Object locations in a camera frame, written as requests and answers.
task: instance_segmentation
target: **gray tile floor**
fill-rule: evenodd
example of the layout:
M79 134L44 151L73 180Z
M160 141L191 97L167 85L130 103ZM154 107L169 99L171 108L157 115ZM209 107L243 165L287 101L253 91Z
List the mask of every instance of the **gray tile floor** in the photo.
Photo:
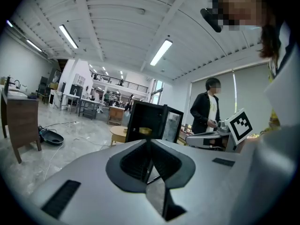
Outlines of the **gray tile floor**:
M124 119L125 123L128 123L128 120L127 114ZM76 158L87 153L108 149L111 142L110 128L112 125L107 125L105 121L105 114L99 114L97 119L91 120L82 116L78 117L78 114L74 112L70 114L67 111L52 109L47 104L39 103L38 124L42 127L71 122L48 127L48 129L56 129L57 133L64 137L63 146L57 150L59 146L43 142L42 151L38 151L33 142L19 148L22 163L18 164L10 143L9 133L7 133L8 138L5 139L1 128L0 171L7 184L11 189L28 197L45 179L60 171ZM162 179L147 187L147 198L159 213L162 212L163 207L164 187Z

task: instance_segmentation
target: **man in black jacket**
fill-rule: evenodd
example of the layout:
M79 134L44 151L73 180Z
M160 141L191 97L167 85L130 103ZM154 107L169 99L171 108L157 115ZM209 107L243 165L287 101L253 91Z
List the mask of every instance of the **man in black jacket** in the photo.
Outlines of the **man in black jacket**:
M205 84L207 92L197 96L190 112L194 117L192 131L194 134L213 131L220 121L219 99L215 96L221 90L221 82L217 78L209 78Z

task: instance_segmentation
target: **black and white marker board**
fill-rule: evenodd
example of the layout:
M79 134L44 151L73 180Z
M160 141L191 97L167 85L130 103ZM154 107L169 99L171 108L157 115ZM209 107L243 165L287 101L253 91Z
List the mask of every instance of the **black and white marker board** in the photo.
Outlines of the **black and white marker board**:
M225 120L236 144L242 142L253 131L244 108L238 110L233 116Z

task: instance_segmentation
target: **qr code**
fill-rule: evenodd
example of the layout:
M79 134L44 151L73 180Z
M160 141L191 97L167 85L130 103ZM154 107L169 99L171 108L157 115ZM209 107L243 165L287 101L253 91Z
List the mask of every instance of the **qr code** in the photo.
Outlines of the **qr code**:
M245 112L242 112L239 116L230 121L230 124L238 141L252 131L252 126Z

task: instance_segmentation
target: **black jacket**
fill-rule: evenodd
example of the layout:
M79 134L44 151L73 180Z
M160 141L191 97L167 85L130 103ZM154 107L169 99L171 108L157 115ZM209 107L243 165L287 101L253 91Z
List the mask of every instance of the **black jacket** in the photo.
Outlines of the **black jacket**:
M219 110L219 99L214 96L217 102L217 114L216 121L220 121L220 110ZM208 97L207 92L201 93L197 96L192 108L191 114L194 117L192 131L195 134L205 133L207 129L207 120L210 113L210 98Z

